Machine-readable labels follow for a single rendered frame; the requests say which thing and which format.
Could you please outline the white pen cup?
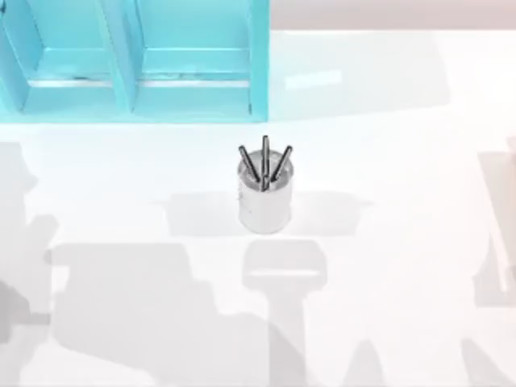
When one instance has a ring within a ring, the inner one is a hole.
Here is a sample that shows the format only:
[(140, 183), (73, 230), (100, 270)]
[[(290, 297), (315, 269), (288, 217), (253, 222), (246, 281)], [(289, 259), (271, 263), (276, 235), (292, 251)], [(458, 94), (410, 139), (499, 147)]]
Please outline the white pen cup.
[(294, 175), (292, 161), (286, 161), (279, 178), (270, 183), (268, 190), (261, 191), (260, 183), (252, 177), (243, 158), (247, 154), (255, 170), (259, 172), (261, 151), (244, 152), (243, 146), (240, 146), (239, 152), (241, 160), (237, 173), (240, 222), (256, 234), (272, 234), (282, 230), (291, 219)]

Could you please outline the black pen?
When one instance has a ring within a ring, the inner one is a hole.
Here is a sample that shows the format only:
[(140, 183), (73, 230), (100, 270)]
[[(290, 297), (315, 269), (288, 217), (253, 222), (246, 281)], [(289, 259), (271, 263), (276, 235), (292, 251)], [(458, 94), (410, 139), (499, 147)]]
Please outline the black pen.
[(270, 171), (270, 142), (269, 137), (264, 135), (262, 138), (262, 149), (261, 149), (261, 183), (260, 191), (265, 192), (269, 188), (269, 171)]
[(270, 175), (270, 181), (276, 182), (280, 179), (281, 174), (285, 171), (287, 164), (289, 163), (289, 159), (292, 155), (293, 147), (291, 145), (287, 145), (283, 153), (281, 154), (281, 158), (277, 162), (276, 168)]
[(239, 146), (239, 154), (241, 156), (241, 159), (243, 161), (243, 164), (245, 166), (245, 169), (247, 170), (249, 176), (255, 183), (260, 183), (260, 175), (256, 171), (256, 167), (252, 162), (251, 157), (249, 156), (249, 153), (244, 145)]

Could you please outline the light blue rack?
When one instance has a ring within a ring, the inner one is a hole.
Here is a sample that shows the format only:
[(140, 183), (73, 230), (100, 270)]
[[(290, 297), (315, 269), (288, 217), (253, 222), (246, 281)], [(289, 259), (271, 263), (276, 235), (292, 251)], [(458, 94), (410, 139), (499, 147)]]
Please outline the light blue rack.
[(271, 0), (0, 0), (0, 123), (262, 123)]

